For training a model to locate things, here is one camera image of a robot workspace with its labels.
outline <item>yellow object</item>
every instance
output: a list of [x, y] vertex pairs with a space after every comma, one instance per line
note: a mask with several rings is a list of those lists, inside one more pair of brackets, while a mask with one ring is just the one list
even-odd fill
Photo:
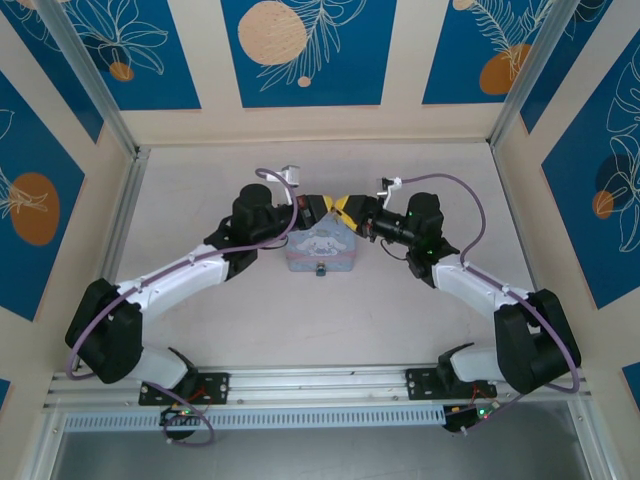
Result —
[[335, 203], [333, 204], [333, 209], [338, 213], [338, 215], [340, 216], [340, 219], [344, 222], [344, 224], [347, 227], [349, 227], [351, 230], [356, 232], [358, 230], [358, 225], [356, 224], [356, 222], [353, 221], [353, 219], [349, 215], [347, 215], [344, 212], [344, 208], [346, 207], [348, 201], [349, 201], [349, 195], [342, 197], [339, 200], [336, 200]]
[[327, 207], [327, 213], [329, 213], [333, 208], [333, 198], [328, 195], [323, 195], [322, 198], [324, 199], [324, 206]]

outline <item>metal bar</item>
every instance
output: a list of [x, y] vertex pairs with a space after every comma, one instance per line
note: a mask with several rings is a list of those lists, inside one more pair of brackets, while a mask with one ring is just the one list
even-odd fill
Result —
[[599, 432], [594, 421], [594, 401], [578, 398], [567, 402], [573, 425], [578, 435], [584, 459], [591, 478], [602, 480], [622, 480], [628, 478], [621, 470], [619, 459], [613, 452], [610, 439]]
[[118, 211], [113, 221], [109, 243], [102, 262], [100, 276], [109, 282], [115, 282], [124, 246], [129, 235], [136, 203], [140, 195], [142, 180], [149, 162], [150, 150], [140, 148], [135, 161], [131, 163], [127, 180], [118, 203]]
[[518, 211], [513, 202], [513, 194], [511, 192], [511, 188], [509, 187], [509, 182], [506, 181], [506, 176], [504, 174], [504, 167], [501, 162], [500, 155], [498, 150], [494, 146], [490, 146], [491, 154], [493, 155], [493, 163], [496, 167], [496, 171], [498, 172], [498, 179], [500, 180], [500, 185], [502, 185], [502, 191], [504, 192], [505, 199], [507, 201], [507, 208], [509, 208], [509, 215], [511, 215], [511, 221], [516, 228], [516, 236], [518, 237], [518, 243], [520, 243], [520, 250], [522, 250], [522, 255], [524, 256], [524, 263], [527, 266], [527, 270], [529, 272], [529, 278], [531, 278], [531, 284], [533, 285], [533, 289], [535, 291], [540, 290], [540, 281], [536, 275], [536, 271], [533, 268], [533, 263], [531, 261], [531, 253], [529, 247], [527, 246], [527, 242], [525, 241], [524, 235], [522, 234], [522, 221], [520, 215], [518, 215]]
[[[231, 375], [227, 406], [211, 408], [282, 408], [337, 406], [393, 406], [415, 404], [460, 404], [467, 400], [416, 402], [409, 400], [405, 371], [433, 365], [364, 366], [308, 369], [201, 369], [203, 373], [225, 371]], [[570, 386], [571, 379], [563, 377], [555, 382]], [[498, 383], [498, 401], [506, 403], [517, 392], [506, 383]], [[140, 385], [131, 380], [104, 385], [97, 379], [74, 382], [64, 374], [56, 374], [51, 382], [45, 410], [62, 409], [68, 412], [129, 411], [153, 409], [140, 407]], [[589, 396], [585, 382], [579, 395]], [[575, 396], [540, 388], [523, 401], [562, 401]]]
[[[349, 408], [219, 409], [209, 410], [207, 419], [216, 430], [290, 428], [388, 427], [444, 425], [441, 405]], [[76, 413], [69, 415], [65, 433], [159, 431], [158, 412]], [[204, 430], [195, 419], [171, 430]]]
[[67, 414], [53, 411], [43, 415], [40, 437], [31, 452], [29, 462], [20, 473], [21, 480], [49, 480], [58, 457]]
[[492, 147], [499, 145], [504, 134], [518, 118], [522, 105], [531, 93], [531, 89], [580, 3], [580, 0], [549, 1], [554, 1], [554, 5], [540, 28], [540, 32], [533, 43], [533, 48], [513, 82], [500, 115], [498, 115], [496, 123], [489, 134], [488, 141]]
[[111, 92], [76, 34], [64, 7], [56, 0], [33, 0], [38, 14], [120, 146], [134, 158], [137, 149]]

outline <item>cable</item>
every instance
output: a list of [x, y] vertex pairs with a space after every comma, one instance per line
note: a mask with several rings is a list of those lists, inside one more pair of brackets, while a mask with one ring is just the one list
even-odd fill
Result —
[[421, 180], [427, 180], [429, 178], [446, 178], [447, 180], [456, 182], [458, 185], [461, 185], [467, 192], [469, 192], [469, 194], [473, 197], [473, 200], [476, 202], [476, 205], [478, 206], [481, 221], [480, 233], [478, 233], [478, 236], [474, 238], [473, 241], [469, 245], [467, 245], [466, 248], [460, 253], [460, 263], [464, 265], [467, 253], [469, 253], [469, 251], [471, 251], [471, 249], [475, 247], [480, 242], [480, 240], [482, 240], [482, 237], [484, 237], [484, 234], [487, 231], [487, 215], [484, 212], [484, 207], [482, 206], [480, 197], [478, 197], [478, 194], [474, 192], [469, 184], [467, 184], [464, 180], [461, 180], [453, 175], [449, 175], [448, 173], [430, 173], [428, 175], [421, 175], [419, 177], [408, 178], [406, 180], [403, 178], [402, 183], [415, 183]]
[[[291, 185], [289, 185], [289, 183], [287, 183], [287, 181], [282, 176], [280, 176], [278, 173], [276, 173], [276, 172], [274, 172], [272, 170], [266, 169], [266, 168], [258, 168], [258, 169], [256, 169], [255, 174], [258, 177], [265, 178], [265, 179], [267, 178], [267, 175], [271, 175], [271, 176], [275, 177], [287, 189], [287, 191], [289, 192], [289, 195], [291, 196], [291, 198], [293, 198], [293, 199], [296, 198], [296, 194], [293, 191], [293, 188], [291, 187]], [[251, 250], [258, 250], [260, 248], [268, 247], [268, 246], [270, 246], [270, 245], [272, 245], [272, 244], [274, 244], [276, 242], [279, 242], [283, 238], [285, 238], [289, 234], [289, 232], [293, 229], [297, 218], [298, 218], [298, 202], [293, 202], [293, 215], [291, 216], [291, 221], [289, 222], [289, 225], [287, 225], [287, 228], [285, 228], [284, 231], [280, 235], [278, 235], [277, 237], [273, 238], [272, 240], [265, 240], [264, 242], [260, 242], [260, 243], [257, 243], [255, 245], [223, 248], [222, 250], [215, 250], [213, 252], [203, 253], [201, 255], [196, 256], [193, 260], [184, 260], [182, 262], [179, 262], [179, 263], [177, 263], [175, 265], [172, 265], [171, 267], [168, 267], [168, 268], [158, 272], [157, 274], [155, 274], [155, 275], [143, 280], [141, 282], [141, 284], [140, 284], [140, 287], [138, 287], [138, 288], [142, 289], [142, 288], [148, 287], [149, 285], [153, 284], [154, 282], [157, 282], [158, 280], [160, 280], [161, 278], [166, 277], [167, 275], [170, 275], [171, 273], [175, 272], [176, 270], [179, 270], [179, 269], [181, 269], [183, 267], [186, 267], [187, 265], [190, 265], [192, 262], [198, 262], [198, 261], [201, 261], [201, 260], [206, 260], [208, 258], [218, 256], [218, 255], [226, 255], [228, 253], [248, 252], [248, 251], [251, 251]], [[78, 337], [78, 340], [76, 340], [76, 342], [73, 345], [73, 348], [71, 349], [71, 353], [69, 355], [69, 359], [67, 360], [67, 365], [66, 365], [66, 368], [65, 368], [65, 372], [66, 372], [67, 377], [69, 379], [71, 379], [71, 380], [84, 380], [84, 379], [91, 378], [91, 377], [95, 376], [94, 373], [87, 373], [87, 374], [84, 374], [84, 375], [75, 375], [73, 373], [74, 363], [76, 361], [76, 357], [78, 355], [78, 352], [82, 348], [82, 345], [87, 340], [89, 335], [91, 335], [91, 332], [93, 332], [93, 330], [98, 326], [98, 324], [102, 320], [107, 318], [109, 313], [111, 313], [114, 308], [116, 308], [118, 305], [120, 305], [122, 302], [124, 302], [127, 298], [129, 298], [131, 295], [133, 295], [136, 291], [137, 291], [137, 288], [136, 287], [132, 287], [129, 290], [127, 290], [126, 292], [124, 292], [123, 294], [121, 294], [118, 298], [114, 299], [111, 303], [109, 303], [109, 305], [107, 305], [104, 309], [102, 309], [102, 311], [100, 311], [100, 313], [98, 313], [98, 315], [96, 315], [96, 317], [91, 321], [91, 323], [89, 323], [89, 325], [87, 325], [87, 328], [85, 328], [84, 331], [80, 334], [80, 336]], [[205, 423], [205, 425], [209, 429], [210, 438], [209, 438], [209, 440], [207, 442], [198, 443], [198, 444], [190, 444], [190, 443], [184, 443], [184, 442], [175, 442], [175, 443], [178, 443], [179, 445], [183, 445], [183, 446], [206, 446], [206, 445], [210, 445], [211, 443], [213, 443], [213, 426], [206, 419], [206, 417], [202, 414], [202, 412], [200, 412], [199, 410], [196, 410], [195, 408], [193, 408], [193, 406], [189, 402], [187, 402], [185, 399], [179, 397], [175, 393], [171, 392], [170, 390], [167, 390], [167, 389], [161, 387], [160, 385], [152, 384], [152, 383], [149, 383], [149, 382], [147, 382], [147, 383], [149, 385], [151, 385], [153, 388], [156, 388], [157, 390], [161, 391], [165, 395], [167, 395], [167, 396], [173, 398], [174, 400], [180, 402], [182, 405], [186, 406], [190, 410], [193, 410], [194, 412], [196, 412], [196, 415], [198, 417], [200, 417], [200, 419]]]
[[406, 262], [407, 259], [406, 258], [402, 258], [402, 257], [398, 257], [396, 255], [394, 255], [393, 253], [391, 253], [389, 250], [387, 250], [387, 247], [384, 246], [384, 244], [389, 245], [389, 242], [387, 242], [384, 238], [380, 239], [380, 246], [382, 247], [382, 249], [384, 250], [384, 252], [389, 255], [391, 258], [395, 258], [396, 260], [400, 261], [400, 262]]
[[[475, 275], [479, 279], [487, 282], [488, 284], [490, 284], [494, 288], [497, 288], [498, 290], [502, 290], [503, 292], [505, 292], [506, 295], [510, 296], [511, 298], [516, 300], [520, 305], [522, 305], [531, 315], [533, 315], [533, 317], [538, 321], [538, 323], [542, 326], [542, 328], [544, 328], [547, 331], [549, 336], [553, 339], [553, 341], [558, 346], [558, 349], [562, 353], [562, 356], [563, 356], [565, 362], [567, 363], [567, 366], [569, 367], [569, 371], [571, 372], [571, 380], [573, 382], [571, 388], [565, 388], [565, 387], [562, 387], [562, 386], [559, 386], [559, 385], [554, 385], [552, 383], [548, 383], [545, 386], [549, 387], [549, 388], [551, 388], [553, 390], [557, 390], [559, 392], [564, 392], [564, 393], [577, 393], [578, 391], [580, 391], [580, 377], [578, 375], [578, 369], [576, 367], [576, 364], [573, 361], [573, 358], [571, 357], [571, 353], [569, 352], [569, 349], [564, 344], [564, 342], [562, 341], [560, 336], [553, 329], [553, 327], [549, 324], [549, 322], [547, 322], [547, 320], [529, 302], [527, 302], [520, 295], [518, 295], [517, 293], [511, 291], [511, 289], [509, 289], [507, 286], [500, 284], [500, 282], [495, 281], [493, 278], [491, 278], [491, 277], [485, 275], [484, 273], [476, 270], [475, 268], [473, 268], [469, 264], [466, 264], [466, 256], [467, 256], [467, 254], [469, 253], [469, 251], [473, 247], [475, 247], [480, 242], [482, 237], [484, 237], [485, 232], [487, 231], [487, 216], [485, 214], [484, 207], [482, 206], [482, 202], [480, 201], [480, 197], [478, 197], [476, 192], [466, 182], [464, 182], [463, 180], [459, 179], [458, 177], [455, 177], [453, 175], [449, 175], [448, 173], [430, 173], [428, 175], [421, 175], [419, 177], [402, 179], [402, 183], [403, 184], [414, 183], [414, 182], [419, 182], [421, 180], [427, 180], [429, 178], [446, 178], [448, 180], [452, 180], [452, 181], [456, 182], [457, 184], [461, 185], [473, 197], [473, 200], [476, 202], [476, 206], [478, 207], [478, 211], [480, 212], [480, 220], [481, 220], [480, 233], [460, 253], [460, 263], [463, 265], [463, 267], [466, 270], [468, 270], [469, 273], [471, 273], [472, 275]], [[524, 397], [524, 395], [522, 395], [522, 394], [518, 395], [516, 398], [514, 398], [510, 402], [508, 402], [508, 403], [504, 404], [503, 406], [501, 406], [492, 415], [490, 415], [489, 418], [492, 418], [496, 413], [501, 412], [501, 411], [505, 410], [506, 408], [510, 407], [511, 405], [513, 405], [514, 403], [518, 402], [522, 397]], [[480, 425], [482, 423], [484, 423], [484, 421], [481, 421], [481, 422], [473, 425], [472, 427], [467, 428], [467, 431], [471, 430], [472, 428], [474, 428], [474, 427], [476, 427], [476, 426], [478, 426], [478, 425]]]

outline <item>cream wall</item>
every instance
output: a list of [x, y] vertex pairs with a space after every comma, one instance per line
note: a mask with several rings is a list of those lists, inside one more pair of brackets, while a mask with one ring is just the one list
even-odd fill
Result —
[[123, 112], [123, 116], [143, 145], [486, 138], [501, 103], [421, 105], [449, 2], [398, 0], [381, 106], [245, 110], [220, 1], [169, 0], [202, 110]]
[[0, 308], [0, 378], [12, 385], [0, 414], [0, 478], [10, 480], [35, 433], [52, 372], [64, 365], [67, 326], [98, 274], [129, 161], [108, 129], [97, 145], [91, 141], [1, 14], [0, 45], [0, 70], [85, 173], [36, 320]]
[[518, 120], [497, 149], [534, 275], [563, 302], [591, 390], [624, 465], [635, 472], [630, 478], [640, 471], [640, 412], [621, 368], [640, 361], [640, 289], [596, 309], [541, 163], [636, 34], [638, 18], [637, 0], [614, 0], [531, 135]]

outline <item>floral illustration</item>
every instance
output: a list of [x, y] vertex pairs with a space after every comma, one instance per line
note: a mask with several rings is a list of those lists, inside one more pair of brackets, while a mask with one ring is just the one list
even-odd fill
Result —
[[40, 40], [52, 50], [59, 52], [58, 44], [51, 37], [49, 30], [38, 15], [35, 5], [31, 0], [2, 0], [11, 13], [20, 20], [29, 35]]
[[[484, 93], [504, 95], [511, 90], [535, 36], [557, 1], [528, 0], [524, 12], [516, 15], [509, 0], [452, 0], [454, 9], [474, 15], [480, 34], [489, 39], [496, 52], [480, 74]], [[573, 39], [577, 24], [595, 21], [605, 4], [606, 0], [582, 0], [565, 34]]]
[[596, 176], [594, 213], [603, 220], [619, 215], [619, 251], [628, 253], [640, 245], [640, 47], [625, 66], [609, 114], [607, 130], [612, 134], [612, 155]]
[[284, 81], [309, 87], [332, 52], [340, 53], [338, 29], [355, 19], [367, 0], [261, 1], [238, 24], [246, 55], [262, 65], [260, 91]]
[[[31, 0], [2, 0], [25, 29], [59, 51]], [[154, 49], [167, 41], [168, 32], [138, 20], [138, 0], [58, 0], [98, 70], [122, 82], [134, 78], [135, 67], [164, 73]]]
[[[15, 112], [11, 110], [0, 110], [0, 140], [9, 133], [14, 114]], [[46, 212], [47, 207], [43, 205], [46, 198], [46, 193], [34, 197], [16, 188], [9, 182], [2, 172], [2, 168], [0, 168], [0, 213], [2, 214], [2, 218], [9, 215], [12, 210], [20, 213], [21, 207], [35, 208], [36, 210]]]
[[607, 0], [582, 0], [576, 7], [576, 11], [573, 12], [564, 33], [573, 40], [578, 24], [595, 22], [604, 10], [606, 3]]
[[[0, 110], [0, 141], [9, 133], [14, 115]], [[48, 244], [57, 230], [59, 211], [58, 194], [47, 177], [24, 173], [10, 182], [0, 168], [0, 218], [10, 215], [16, 233], [27, 243]]]

